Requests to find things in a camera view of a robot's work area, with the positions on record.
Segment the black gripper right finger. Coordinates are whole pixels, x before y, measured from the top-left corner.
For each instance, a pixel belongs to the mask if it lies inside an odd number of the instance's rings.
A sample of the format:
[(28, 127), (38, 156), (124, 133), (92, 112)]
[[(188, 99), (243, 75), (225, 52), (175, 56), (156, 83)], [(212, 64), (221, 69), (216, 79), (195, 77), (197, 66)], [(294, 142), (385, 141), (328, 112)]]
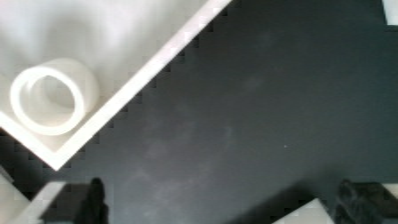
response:
[(332, 220), (335, 224), (398, 224), (398, 198), (378, 182), (340, 181)]

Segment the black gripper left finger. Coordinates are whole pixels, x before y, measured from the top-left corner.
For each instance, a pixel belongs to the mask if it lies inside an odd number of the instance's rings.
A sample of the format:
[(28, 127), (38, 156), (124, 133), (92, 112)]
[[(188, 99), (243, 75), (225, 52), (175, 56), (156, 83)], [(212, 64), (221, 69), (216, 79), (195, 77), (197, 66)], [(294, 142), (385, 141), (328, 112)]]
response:
[(104, 185), (99, 178), (90, 180), (88, 192), (81, 201), (76, 224), (108, 224), (108, 205), (104, 203)]

